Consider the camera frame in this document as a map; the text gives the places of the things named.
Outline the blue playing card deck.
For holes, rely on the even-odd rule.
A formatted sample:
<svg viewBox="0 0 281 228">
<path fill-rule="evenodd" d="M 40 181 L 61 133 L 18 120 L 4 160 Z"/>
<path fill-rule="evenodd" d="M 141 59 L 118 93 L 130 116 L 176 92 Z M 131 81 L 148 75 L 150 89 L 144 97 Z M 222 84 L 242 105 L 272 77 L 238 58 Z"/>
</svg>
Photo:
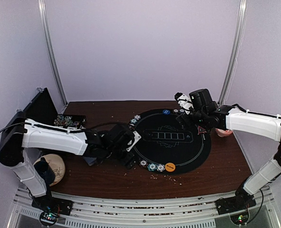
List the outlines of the blue playing card deck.
<svg viewBox="0 0 281 228">
<path fill-rule="evenodd" d="M 89 166 L 92 166 L 97 162 L 97 158 L 92 158 L 92 157 L 84 157 L 84 160 Z"/>
</svg>

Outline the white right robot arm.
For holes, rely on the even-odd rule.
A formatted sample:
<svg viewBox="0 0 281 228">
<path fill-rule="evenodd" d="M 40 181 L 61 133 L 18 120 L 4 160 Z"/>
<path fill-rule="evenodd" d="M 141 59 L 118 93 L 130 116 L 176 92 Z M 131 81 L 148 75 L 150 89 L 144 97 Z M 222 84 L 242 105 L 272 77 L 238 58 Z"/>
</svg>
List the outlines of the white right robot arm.
<svg viewBox="0 0 281 228">
<path fill-rule="evenodd" d="M 241 210 L 250 202 L 250 195 L 281 175 L 281 115 L 263 114 L 244 109 L 238 104 L 219 105 L 208 89 L 199 89 L 188 95 L 174 96 L 182 110 L 178 122 L 185 128 L 198 126 L 200 133 L 211 129 L 246 133 L 278 143 L 274 155 L 251 175 L 237 190 L 232 206 Z"/>
</svg>

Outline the blue small blind button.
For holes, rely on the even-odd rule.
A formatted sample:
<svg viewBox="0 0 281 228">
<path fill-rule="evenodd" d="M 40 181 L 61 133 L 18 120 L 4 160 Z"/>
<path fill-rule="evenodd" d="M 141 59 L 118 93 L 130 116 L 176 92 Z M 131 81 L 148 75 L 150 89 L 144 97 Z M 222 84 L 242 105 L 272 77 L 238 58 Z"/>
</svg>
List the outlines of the blue small blind button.
<svg viewBox="0 0 281 228">
<path fill-rule="evenodd" d="M 168 109 L 164 109 L 162 111 L 162 113 L 165 114 L 165 115 L 169 115 L 171 112 Z"/>
</svg>

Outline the yellow big blind button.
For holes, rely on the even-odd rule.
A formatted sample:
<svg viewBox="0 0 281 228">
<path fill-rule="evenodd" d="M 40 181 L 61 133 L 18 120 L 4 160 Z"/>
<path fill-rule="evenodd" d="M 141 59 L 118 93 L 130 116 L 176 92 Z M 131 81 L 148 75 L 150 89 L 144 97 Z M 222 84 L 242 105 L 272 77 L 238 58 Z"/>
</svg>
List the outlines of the yellow big blind button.
<svg viewBox="0 0 281 228">
<path fill-rule="evenodd" d="M 176 165 L 174 163 L 168 162 L 168 163 L 165 164 L 165 170 L 167 172 L 174 172 L 175 169 L 176 169 Z"/>
</svg>

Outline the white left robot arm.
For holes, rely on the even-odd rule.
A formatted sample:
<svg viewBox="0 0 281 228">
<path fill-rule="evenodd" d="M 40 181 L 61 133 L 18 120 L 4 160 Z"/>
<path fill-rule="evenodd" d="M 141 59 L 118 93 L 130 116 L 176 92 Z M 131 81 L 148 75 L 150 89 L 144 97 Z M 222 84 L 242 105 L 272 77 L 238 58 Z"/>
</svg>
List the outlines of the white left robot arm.
<svg viewBox="0 0 281 228">
<path fill-rule="evenodd" d="M 26 148 L 48 149 L 77 156 L 103 160 L 115 156 L 128 164 L 131 149 L 141 135 L 126 123 L 111 122 L 113 128 L 98 132 L 95 128 L 74 130 L 36 122 L 18 112 L 6 127 L 0 130 L 0 163 L 13 169 L 20 181 L 46 211 L 56 207 L 56 199 L 48 194 L 42 177 L 30 163 Z"/>
</svg>

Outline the red triangular all-in marker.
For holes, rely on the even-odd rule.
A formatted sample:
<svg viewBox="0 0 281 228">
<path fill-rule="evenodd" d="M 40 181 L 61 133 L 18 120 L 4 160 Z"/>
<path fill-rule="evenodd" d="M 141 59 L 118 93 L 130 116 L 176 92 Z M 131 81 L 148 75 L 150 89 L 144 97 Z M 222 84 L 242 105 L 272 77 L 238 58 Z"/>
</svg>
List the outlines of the red triangular all-in marker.
<svg viewBox="0 0 281 228">
<path fill-rule="evenodd" d="M 198 126 L 198 134 L 204 134 L 204 133 L 206 133 L 206 130 L 201 126 Z"/>
</svg>

